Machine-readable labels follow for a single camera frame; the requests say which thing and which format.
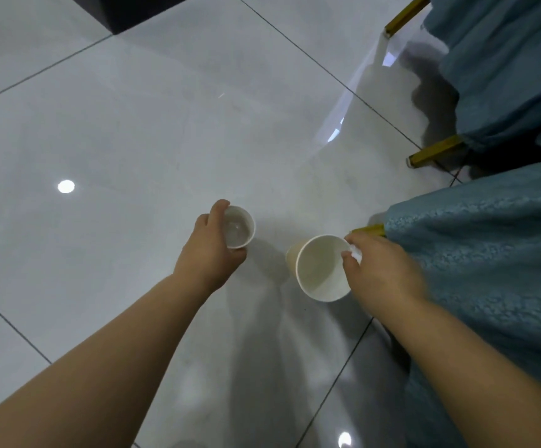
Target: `white tile floor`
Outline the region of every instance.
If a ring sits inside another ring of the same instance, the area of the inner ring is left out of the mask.
[[[431,100],[450,96],[435,40],[419,21],[381,38],[409,0],[244,1],[187,0],[108,37],[69,0],[0,0],[0,401],[169,273],[223,197],[254,213],[257,239],[185,335],[137,444],[337,446],[342,429],[400,446],[383,392],[402,380],[373,328],[324,401],[368,318],[308,299],[283,255],[451,183],[405,166],[450,123],[414,93],[429,68]],[[398,61],[412,49],[420,70]]]

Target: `white paper cup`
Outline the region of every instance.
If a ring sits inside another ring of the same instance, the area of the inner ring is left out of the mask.
[[[341,252],[348,242],[338,236],[323,234],[303,240],[287,251],[287,266],[301,289],[317,301],[337,301],[350,291]]]
[[[244,248],[254,238],[256,222],[244,208],[231,205],[225,210],[222,229],[228,248]]]

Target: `gold chair leg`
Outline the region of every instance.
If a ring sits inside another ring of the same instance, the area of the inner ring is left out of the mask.
[[[386,237],[385,226],[380,223],[378,225],[364,226],[363,228],[354,229],[352,232],[367,232],[375,236]]]
[[[430,0],[413,0],[385,27],[386,37],[392,37],[403,25],[413,19],[422,9],[428,6]]]
[[[459,135],[453,135],[452,137],[448,137],[446,140],[434,143],[432,146],[425,147],[421,151],[410,155],[407,158],[407,166],[410,168],[419,168],[427,165],[430,162],[438,160],[439,157],[452,152],[462,144],[463,140],[461,137]]]

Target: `cup rim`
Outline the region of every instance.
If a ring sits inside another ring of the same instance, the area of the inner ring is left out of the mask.
[[[300,281],[300,272],[299,272],[299,269],[297,267],[297,265],[300,263],[300,257],[301,257],[301,254],[303,253],[304,249],[311,243],[313,242],[314,240],[320,238],[320,237],[334,237],[336,239],[339,239],[339,240],[342,240],[345,244],[346,244],[346,250],[349,249],[349,242],[347,240],[345,240],[344,238],[342,238],[341,236],[337,236],[335,234],[319,234],[318,236],[314,236],[312,237],[312,239],[308,240],[305,244],[303,244],[303,246],[300,248],[299,252],[297,253],[297,257],[296,257],[296,279],[297,279],[297,284],[300,285],[300,289],[302,291],[304,291],[304,293],[310,297],[311,299],[314,299],[315,301],[319,301],[318,299],[314,298],[313,296],[311,296],[308,291],[306,291],[304,289],[304,286],[301,284],[301,281]],[[337,301],[339,299],[342,299],[345,295],[339,297],[338,299],[335,299],[334,301]]]
[[[250,242],[254,239],[254,235],[256,234],[256,219],[253,217],[253,215],[251,214],[250,211],[248,211],[247,209],[245,209],[242,206],[238,206],[236,204],[229,204],[229,207],[227,207],[227,209],[229,209],[230,207],[235,207],[236,209],[244,211],[247,215],[250,216],[250,218],[252,220],[252,230],[251,230],[251,233],[250,233],[250,237],[248,237],[248,240],[246,240],[243,244],[241,244],[238,247],[229,247],[227,245],[227,248],[229,248],[230,250],[239,250],[239,248],[247,247],[250,244]]]

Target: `dark furniture base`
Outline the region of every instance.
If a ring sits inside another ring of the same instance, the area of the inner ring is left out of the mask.
[[[74,0],[117,35],[185,0]]]

